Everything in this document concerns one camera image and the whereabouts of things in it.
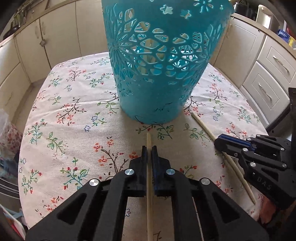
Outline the steel bread bin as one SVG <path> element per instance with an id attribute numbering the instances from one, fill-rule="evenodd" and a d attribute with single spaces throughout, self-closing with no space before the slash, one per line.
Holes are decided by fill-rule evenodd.
<path id="1" fill-rule="evenodd" d="M 280 26 L 272 11 L 262 4 L 258 5 L 256 22 L 274 32 L 276 32 Z"/>

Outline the floral linen tablecloth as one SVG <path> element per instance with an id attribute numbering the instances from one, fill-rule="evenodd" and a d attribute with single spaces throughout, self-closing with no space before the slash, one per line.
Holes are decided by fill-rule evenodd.
<path id="1" fill-rule="evenodd" d="M 57 64 L 44 81 L 21 143 L 18 187 L 29 227 L 45 218 L 88 180 L 112 178 L 141 154 L 147 133 L 161 157 L 186 177 L 209 178 L 258 219 L 263 195 L 252 202 L 208 132 L 245 139 L 265 134 L 245 97 L 208 65 L 173 121 L 148 125 L 120 108 L 108 54 Z"/>

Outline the teal perforated plastic basket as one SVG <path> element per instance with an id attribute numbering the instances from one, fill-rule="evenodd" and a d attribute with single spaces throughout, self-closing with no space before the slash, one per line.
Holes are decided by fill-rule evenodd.
<path id="1" fill-rule="evenodd" d="M 230 1 L 102 1 L 119 102 L 145 124 L 174 120 L 234 12 Z"/>

